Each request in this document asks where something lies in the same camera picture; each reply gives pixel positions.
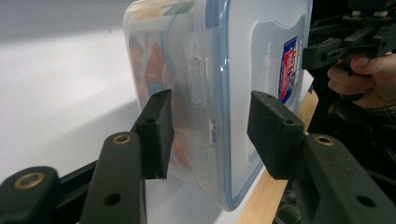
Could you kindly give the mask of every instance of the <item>plastic container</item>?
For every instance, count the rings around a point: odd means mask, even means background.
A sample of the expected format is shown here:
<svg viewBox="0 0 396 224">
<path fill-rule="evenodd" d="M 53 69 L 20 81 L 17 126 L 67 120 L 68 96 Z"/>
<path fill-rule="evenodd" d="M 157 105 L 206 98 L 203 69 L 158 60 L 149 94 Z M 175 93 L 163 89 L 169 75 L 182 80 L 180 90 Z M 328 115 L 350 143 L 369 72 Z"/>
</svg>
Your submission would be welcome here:
<svg viewBox="0 0 396 224">
<path fill-rule="evenodd" d="M 234 210 L 262 168 L 247 135 L 251 91 L 298 105 L 311 0 L 141 0 L 124 15 L 143 108 L 172 89 L 169 171 Z"/>
</svg>

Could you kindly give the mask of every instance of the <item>label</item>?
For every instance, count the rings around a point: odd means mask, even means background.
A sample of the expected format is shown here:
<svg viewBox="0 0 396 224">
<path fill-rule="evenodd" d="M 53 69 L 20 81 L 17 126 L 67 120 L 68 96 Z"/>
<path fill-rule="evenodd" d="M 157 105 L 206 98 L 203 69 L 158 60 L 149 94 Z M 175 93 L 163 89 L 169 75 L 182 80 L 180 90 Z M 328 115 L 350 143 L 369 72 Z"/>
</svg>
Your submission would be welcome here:
<svg viewBox="0 0 396 224">
<path fill-rule="evenodd" d="M 294 80 L 296 78 L 297 37 L 288 41 L 283 46 L 282 62 L 279 76 L 278 99 L 285 104 L 291 96 Z"/>
</svg>

